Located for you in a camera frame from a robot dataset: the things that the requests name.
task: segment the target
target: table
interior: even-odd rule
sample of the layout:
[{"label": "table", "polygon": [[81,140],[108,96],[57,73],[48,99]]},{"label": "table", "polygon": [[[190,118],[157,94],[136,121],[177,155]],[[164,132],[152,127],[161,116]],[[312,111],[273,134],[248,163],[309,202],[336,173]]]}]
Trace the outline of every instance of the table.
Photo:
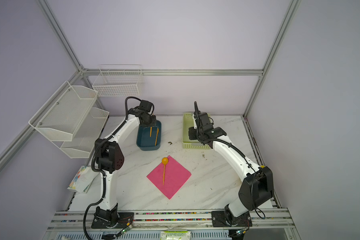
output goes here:
[{"label": "table", "polygon": [[[221,127],[233,144],[256,162],[241,116],[211,116],[214,127]],[[110,117],[101,137],[115,130],[124,117]],[[162,139],[156,151],[141,151],[136,146],[137,128],[120,144],[124,154],[124,165],[117,171],[115,187],[119,210],[194,210],[223,209],[237,196],[241,181],[226,162],[213,149],[183,149],[182,116],[157,116],[162,123]],[[192,176],[183,187],[167,199],[151,182],[147,175],[161,163],[163,157],[172,156]],[[101,178],[98,175],[86,194],[76,194],[69,211],[85,211],[100,195]],[[260,209],[273,208],[268,200]]]}]

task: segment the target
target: light green plastic basket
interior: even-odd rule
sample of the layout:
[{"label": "light green plastic basket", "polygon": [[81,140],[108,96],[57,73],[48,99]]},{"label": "light green plastic basket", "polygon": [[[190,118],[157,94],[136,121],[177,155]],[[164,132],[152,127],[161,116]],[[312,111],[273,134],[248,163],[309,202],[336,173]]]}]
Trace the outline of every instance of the light green plastic basket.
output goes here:
[{"label": "light green plastic basket", "polygon": [[193,127],[193,113],[183,114],[183,148],[188,149],[211,149],[207,144],[203,145],[197,140],[189,140],[188,129]]}]

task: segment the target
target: white wire basket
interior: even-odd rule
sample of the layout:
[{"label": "white wire basket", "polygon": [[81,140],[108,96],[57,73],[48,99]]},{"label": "white wire basket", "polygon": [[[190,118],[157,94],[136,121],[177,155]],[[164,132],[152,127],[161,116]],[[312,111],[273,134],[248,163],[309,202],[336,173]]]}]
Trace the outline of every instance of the white wire basket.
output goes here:
[{"label": "white wire basket", "polygon": [[39,120],[37,115],[29,124],[49,141],[72,141],[97,99],[97,91],[83,86],[71,86],[65,82],[66,90]]},{"label": "white wire basket", "polygon": [[63,142],[60,149],[70,158],[89,158],[108,115],[105,110],[91,108],[72,141]]},{"label": "white wire basket", "polygon": [[100,97],[139,96],[144,86],[141,65],[99,65],[93,89]]}]

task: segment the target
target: black mounting plate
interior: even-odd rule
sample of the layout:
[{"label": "black mounting plate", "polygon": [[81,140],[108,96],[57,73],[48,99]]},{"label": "black mounting plate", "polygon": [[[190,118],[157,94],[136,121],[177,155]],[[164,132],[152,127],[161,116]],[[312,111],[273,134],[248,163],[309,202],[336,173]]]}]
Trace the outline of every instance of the black mounting plate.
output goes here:
[{"label": "black mounting plate", "polygon": [[[119,215],[119,221],[117,222],[116,226],[113,228],[126,228],[128,222],[133,223],[133,218],[134,218],[135,213],[133,213],[133,212],[118,212],[117,214]],[[97,219],[97,221],[92,222],[91,228],[93,228],[93,229],[112,227],[112,226],[109,226],[108,222],[101,220],[100,218],[95,217],[94,219]]]},{"label": "black mounting plate", "polygon": [[[212,226],[214,227],[228,227],[228,223],[226,223],[226,217],[224,215],[224,211],[212,211]],[[232,227],[248,227],[248,225],[252,226],[252,220],[250,217],[250,212],[246,212],[240,216],[240,221],[237,225]]]}]

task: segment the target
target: square pink cloth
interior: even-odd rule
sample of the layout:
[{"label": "square pink cloth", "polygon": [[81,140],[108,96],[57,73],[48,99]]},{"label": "square pink cloth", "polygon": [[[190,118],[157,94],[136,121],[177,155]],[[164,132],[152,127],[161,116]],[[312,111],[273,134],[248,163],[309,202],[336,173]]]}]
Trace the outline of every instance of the square pink cloth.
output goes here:
[{"label": "square pink cloth", "polygon": [[171,199],[178,190],[191,177],[191,173],[178,163],[173,157],[168,156],[165,166],[165,178],[163,185],[164,164],[160,163],[150,174],[148,179],[168,198]]}]

